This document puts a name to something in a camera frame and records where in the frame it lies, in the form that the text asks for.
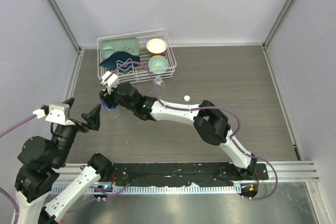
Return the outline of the clear unlabelled plastic bottle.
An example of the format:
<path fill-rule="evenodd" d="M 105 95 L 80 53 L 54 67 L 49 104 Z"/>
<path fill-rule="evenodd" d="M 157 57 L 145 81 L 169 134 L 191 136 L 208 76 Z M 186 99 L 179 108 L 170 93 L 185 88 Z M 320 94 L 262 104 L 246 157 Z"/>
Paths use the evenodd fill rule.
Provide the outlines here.
<path fill-rule="evenodd" d="M 157 100 L 164 100 L 166 98 L 166 84 L 161 76 L 154 78 L 154 93 Z"/>

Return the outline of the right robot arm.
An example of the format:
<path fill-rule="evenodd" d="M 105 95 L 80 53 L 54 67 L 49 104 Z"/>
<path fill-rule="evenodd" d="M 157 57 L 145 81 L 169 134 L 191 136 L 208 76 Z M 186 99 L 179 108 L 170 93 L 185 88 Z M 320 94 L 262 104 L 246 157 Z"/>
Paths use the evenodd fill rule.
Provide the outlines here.
<path fill-rule="evenodd" d="M 142 95 L 130 83 L 102 81 L 104 87 L 99 97 L 104 106 L 122 106 L 143 121 L 172 121 L 193 126 L 207 144 L 220 147 L 231 158 L 242 179 L 256 175 L 255 156 L 237 140 L 225 109 L 204 100 L 201 104 L 186 105 L 169 103 L 158 98 Z"/>

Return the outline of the blue label water bottle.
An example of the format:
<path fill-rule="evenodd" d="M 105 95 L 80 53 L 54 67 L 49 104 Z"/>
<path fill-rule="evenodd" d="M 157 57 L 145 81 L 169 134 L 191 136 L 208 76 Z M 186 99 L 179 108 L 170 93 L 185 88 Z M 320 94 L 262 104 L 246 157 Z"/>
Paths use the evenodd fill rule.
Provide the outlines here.
<path fill-rule="evenodd" d="M 107 104 L 103 100 L 100 100 L 100 101 L 101 101 L 102 106 L 106 110 L 109 118 L 111 118 L 111 119 L 117 119 L 120 116 L 120 109 L 119 109 L 118 106 L 111 106 L 109 108 L 107 106 Z"/>

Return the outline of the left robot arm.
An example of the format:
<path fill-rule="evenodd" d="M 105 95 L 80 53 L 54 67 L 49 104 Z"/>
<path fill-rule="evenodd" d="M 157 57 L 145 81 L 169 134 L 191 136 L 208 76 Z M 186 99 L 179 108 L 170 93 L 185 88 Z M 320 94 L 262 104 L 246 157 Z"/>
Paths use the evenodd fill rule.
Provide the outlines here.
<path fill-rule="evenodd" d="M 58 169 L 66 160 L 77 133 L 98 131 L 101 105 L 82 114 L 83 122 L 70 118 L 74 98 L 62 103 L 42 105 L 33 112 L 37 119 L 50 123 L 51 139 L 30 137 L 22 147 L 18 160 L 22 163 L 16 181 L 16 206 L 12 223 L 58 223 L 73 203 L 95 182 L 107 181 L 112 174 L 111 161 L 100 153 L 93 154 L 80 174 L 49 203 L 54 182 L 59 178 Z"/>

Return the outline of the white bottle cap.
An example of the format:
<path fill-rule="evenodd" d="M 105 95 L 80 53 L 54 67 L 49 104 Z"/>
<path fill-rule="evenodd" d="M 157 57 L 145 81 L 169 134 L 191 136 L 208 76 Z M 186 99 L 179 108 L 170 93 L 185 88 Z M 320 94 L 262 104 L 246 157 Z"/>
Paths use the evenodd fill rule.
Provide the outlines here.
<path fill-rule="evenodd" d="M 191 97 L 189 95 L 184 96 L 184 101 L 185 102 L 190 102 Z"/>

